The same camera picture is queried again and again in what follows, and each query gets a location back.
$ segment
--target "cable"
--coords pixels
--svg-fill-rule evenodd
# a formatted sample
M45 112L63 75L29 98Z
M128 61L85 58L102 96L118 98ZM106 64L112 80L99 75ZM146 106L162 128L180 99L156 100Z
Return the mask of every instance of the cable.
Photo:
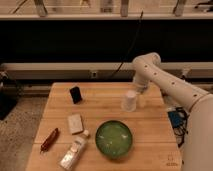
M135 36L134 36L134 38L133 38L133 41L132 41L132 43L131 43L131 45L130 45L130 47L129 47L127 53L126 53L126 55L124 56L124 58L123 58L121 64L119 65L119 67L118 67L109 77L107 77L107 79L112 79L112 78L120 71L120 69L121 69L121 67L123 66L125 60L128 58L130 52L131 52L132 49L134 48L135 43L136 43L137 38L138 38L138 35L139 35L139 32L140 32L141 21L142 21L142 19L143 19L143 11L141 11L141 15L140 15L140 18L139 18L139 25L138 25L137 31L136 31L136 33L135 33Z
M28 0L23 0L13 11L12 14L15 14Z
M175 5L175 7L173 8L173 13L175 12L175 10L176 10L178 4L179 4L179 0L177 0L176 5Z
M174 134L175 134L176 136L182 137L182 136L184 135L183 131L182 131L180 128L176 128L176 129L177 129L177 131L179 132L179 134L175 132L175 129L174 129Z
M185 110L182 108L182 107L177 107L176 108L176 111L183 114L182 116L182 119L184 121L183 125L180 125L178 127L178 131L180 134L176 134L175 135L178 137L178 138L181 138L181 142L178 143L178 147L180 148L184 142L185 142L185 134L188 134L188 130L187 130L187 124L188 124L188 118L189 118L189 115L185 112Z

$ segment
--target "electrical outlet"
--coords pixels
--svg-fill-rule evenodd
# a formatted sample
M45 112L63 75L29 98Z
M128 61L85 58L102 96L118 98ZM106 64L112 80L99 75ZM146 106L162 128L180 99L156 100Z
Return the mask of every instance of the electrical outlet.
M0 71L0 77L1 79L8 79L6 71Z
M98 78L98 70L91 70L90 71L90 78L97 79Z

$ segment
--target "blue object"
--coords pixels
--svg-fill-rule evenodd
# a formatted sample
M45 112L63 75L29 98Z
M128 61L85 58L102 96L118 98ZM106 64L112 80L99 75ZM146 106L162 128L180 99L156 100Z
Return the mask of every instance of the blue object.
M177 111L168 112L168 116L173 128L178 128L184 124L182 117Z

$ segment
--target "small white block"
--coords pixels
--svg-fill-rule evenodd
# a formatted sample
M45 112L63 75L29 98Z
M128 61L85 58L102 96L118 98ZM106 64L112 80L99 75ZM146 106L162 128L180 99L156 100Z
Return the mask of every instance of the small white block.
M84 130L80 114L68 116L68 125L71 134L76 134Z

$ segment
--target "black wall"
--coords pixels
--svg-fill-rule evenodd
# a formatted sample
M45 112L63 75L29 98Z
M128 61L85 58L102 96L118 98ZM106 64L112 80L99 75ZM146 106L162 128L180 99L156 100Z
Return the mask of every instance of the black wall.
M137 20L0 21L1 62L120 62ZM164 62L213 61L213 20L142 20L125 61L158 52Z

